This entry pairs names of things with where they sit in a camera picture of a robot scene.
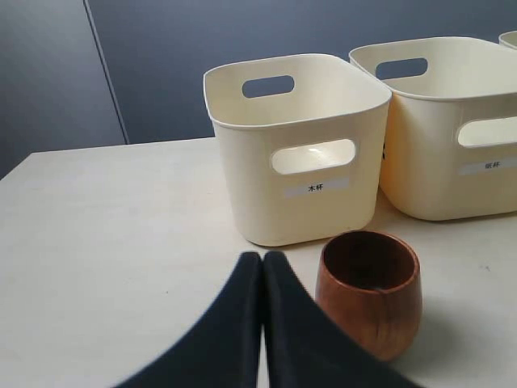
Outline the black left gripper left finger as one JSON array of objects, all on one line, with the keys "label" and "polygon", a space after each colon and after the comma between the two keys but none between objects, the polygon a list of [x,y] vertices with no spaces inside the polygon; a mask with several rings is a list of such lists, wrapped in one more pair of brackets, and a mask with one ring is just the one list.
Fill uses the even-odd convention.
[{"label": "black left gripper left finger", "polygon": [[118,387],[256,387],[262,335],[262,259],[240,254],[200,319]]}]

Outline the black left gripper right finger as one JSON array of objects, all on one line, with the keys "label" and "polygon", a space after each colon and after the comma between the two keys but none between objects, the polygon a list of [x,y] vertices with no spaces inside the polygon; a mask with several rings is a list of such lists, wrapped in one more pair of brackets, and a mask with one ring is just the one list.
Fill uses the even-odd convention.
[{"label": "black left gripper right finger", "polygon": [[311,298],[286,255],[263,257],[263,328],[270,387],[415,387],[364,351]]}]

